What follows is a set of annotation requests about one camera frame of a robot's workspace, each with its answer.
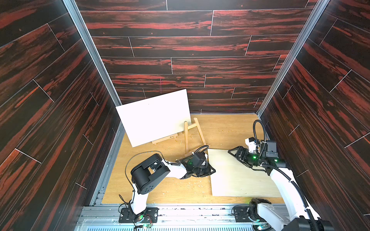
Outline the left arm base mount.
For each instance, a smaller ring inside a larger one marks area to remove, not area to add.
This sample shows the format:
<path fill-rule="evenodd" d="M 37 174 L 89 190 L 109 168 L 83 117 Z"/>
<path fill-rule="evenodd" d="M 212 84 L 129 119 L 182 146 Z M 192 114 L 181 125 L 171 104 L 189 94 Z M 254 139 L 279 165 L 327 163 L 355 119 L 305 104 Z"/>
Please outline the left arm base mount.
<path fill-rule="evenodd" d="M 143 212 L 135 214 L 130 208 L 121 208 L 119 212 L 119 223 L 153 224 L 158 221 L 158 208 L 146 208 Z"/>

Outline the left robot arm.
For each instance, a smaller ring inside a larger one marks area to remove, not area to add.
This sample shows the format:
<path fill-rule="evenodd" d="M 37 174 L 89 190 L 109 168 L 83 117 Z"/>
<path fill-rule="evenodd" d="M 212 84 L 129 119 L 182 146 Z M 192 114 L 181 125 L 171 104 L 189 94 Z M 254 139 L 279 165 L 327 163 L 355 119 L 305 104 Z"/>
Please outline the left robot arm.
<path fill-rule="evenodd" d="M 208 161 L 208 145 L 196 149 L 190 156 L 176 162 L 167 161 L 160 151 L 150 151 L 152 156 L 135 166 L 130 174 L 130 185 L 133 197 L 129 208 L 133 214 L 140 216 L 146 211 L 148 195 L 165 178 L 186 180 L 191 177 L 204 178 L 211 176 L 216 170 Z"/>

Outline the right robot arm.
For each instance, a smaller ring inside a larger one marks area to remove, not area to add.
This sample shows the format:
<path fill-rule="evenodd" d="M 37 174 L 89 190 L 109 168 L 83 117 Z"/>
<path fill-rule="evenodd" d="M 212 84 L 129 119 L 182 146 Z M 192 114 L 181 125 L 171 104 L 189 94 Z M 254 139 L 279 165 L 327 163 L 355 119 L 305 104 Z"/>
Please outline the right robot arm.
<path fill-rule="evenodd" d="M 270 201 L 253 198 L 248 206 L 234 206 L 231 214 L 236 222 L 252 222 L 254 231 L 332 231 L 333 225 L 323 220 L 311 207 L 304 192 L 297 184 L 289 164 L 279 158 L 275 141 L 264 138 L 259 140 L 256 134 L 256 124 L 253 123 L 253 137 L 246 139 L 247 147 L 238 146 L 228 150 L 228 153 L 244 166 L 253 171 L 266 173 L 276 185 L 288 216 L 282 215 Z"/>

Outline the pale plywood board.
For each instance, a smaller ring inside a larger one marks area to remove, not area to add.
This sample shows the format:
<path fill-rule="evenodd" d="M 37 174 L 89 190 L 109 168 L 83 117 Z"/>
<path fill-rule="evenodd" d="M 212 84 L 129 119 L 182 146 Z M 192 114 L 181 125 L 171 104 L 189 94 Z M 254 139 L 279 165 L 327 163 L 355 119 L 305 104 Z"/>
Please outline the pale plywood board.
<path fill-rule="evenodd" d="M 261 167 L 254 171 L 227 150 L 209 149 L 208 155 L 209 164 L 216 170 L 210 176 L 213 196 L 281 197 L 277 186 Z"/>
<path fill-rule="evenodd" d="M 116 107 L 132 147 L 184 131 L 191 123 L 186 89 Z"/>

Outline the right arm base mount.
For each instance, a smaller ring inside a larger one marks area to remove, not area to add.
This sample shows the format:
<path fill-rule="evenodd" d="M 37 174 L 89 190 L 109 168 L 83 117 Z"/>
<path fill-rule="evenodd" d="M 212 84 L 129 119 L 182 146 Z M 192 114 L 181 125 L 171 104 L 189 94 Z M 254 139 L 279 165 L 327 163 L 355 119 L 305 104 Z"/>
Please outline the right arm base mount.
<path fill-rule="evenodd" d="M 234 206 L 231 214 L 234 216 L 236 223 L 253 222 L 249 215 L 248 206 Z"/>

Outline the front aluminium frame rail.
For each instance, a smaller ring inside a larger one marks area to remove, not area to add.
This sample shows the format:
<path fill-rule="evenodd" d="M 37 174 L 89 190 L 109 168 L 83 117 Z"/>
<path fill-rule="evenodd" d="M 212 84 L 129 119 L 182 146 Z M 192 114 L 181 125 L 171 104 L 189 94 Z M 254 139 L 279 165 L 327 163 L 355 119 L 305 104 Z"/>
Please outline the front aluminium frame rail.
<path fill-rule="evenodd" d="M 150 231 L 258 231 L 264 223 L 236 222 L 231 210 L 235 204 L 159 204 L 157 222 Z M 132 223 L 119 223 L 117 204 L 84 207 L 76 231 L 132 231 Z"/>

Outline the wooden easel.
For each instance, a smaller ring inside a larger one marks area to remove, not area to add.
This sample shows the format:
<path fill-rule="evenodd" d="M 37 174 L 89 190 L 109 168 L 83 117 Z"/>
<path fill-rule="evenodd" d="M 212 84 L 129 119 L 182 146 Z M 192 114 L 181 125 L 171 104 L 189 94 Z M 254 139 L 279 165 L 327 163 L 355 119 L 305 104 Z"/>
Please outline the wooden easel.
<path fill-rule="evenodd" d="M 178 136 L 178 134 L 176 133 L 176 134 L 173 134 L 173 135 L 170 135 L 170 136 L 167 136 L 167 137 L 163 137 L 163 138 L 152 141 L 152 144 L 156 145 L 159 142 L 166 141 L 166 140 L 169 140 L 169 139 L 174 139 L 177 136 Z"/>
<path fill-rule="evenodd" d="M 197 129 L 198 136 L 201 139 L 202 145 L 206 145 L 207 142 L 205 140 L 205 136 L 201 129 L 200 123 L 198 118 L 193 118 L 193 123 L 189 124 L 187 121 L 184 122 L 184 138 L 185 138 L 185 153 L 188 154 L 190 152 L 189 141 L 195 138 L 195 131 Z"/>

